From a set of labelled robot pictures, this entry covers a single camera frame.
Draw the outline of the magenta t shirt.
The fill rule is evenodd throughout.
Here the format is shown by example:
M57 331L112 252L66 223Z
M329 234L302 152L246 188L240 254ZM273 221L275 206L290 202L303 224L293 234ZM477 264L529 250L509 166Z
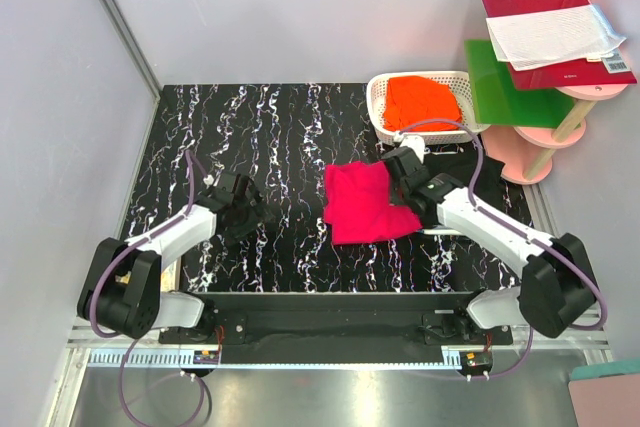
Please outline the magenta t shirt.
M324 181L324 222L335 246L396 240L422 229L410 208L391 203L390 175L381 161L331 164Z

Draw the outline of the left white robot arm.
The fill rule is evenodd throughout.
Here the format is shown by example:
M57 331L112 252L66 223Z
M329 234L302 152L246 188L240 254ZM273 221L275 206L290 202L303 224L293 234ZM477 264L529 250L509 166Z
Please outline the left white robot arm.
M215 307L194 294L163 292L162 273L205 241L243 241L271 215L246 175L223 173L205 185L200 194L191 189L187 204L155 228L98 244L77 302L77 315L96 335L140 339L152 330L181 329L196 343L214 335Z

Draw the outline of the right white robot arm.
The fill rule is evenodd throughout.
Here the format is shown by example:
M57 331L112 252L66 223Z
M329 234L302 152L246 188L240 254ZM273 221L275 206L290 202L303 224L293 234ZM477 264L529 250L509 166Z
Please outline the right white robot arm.
M470 183L433 175L424 164L418 136L403 140L382 162L390 176L390 197L420 220L457 231L493 254L518 277L516 287L472 295L454 318L454 331L476 343L490 329L527 325L547 338L579 329L578 319L604 300L582 241L535 230L475 195Z

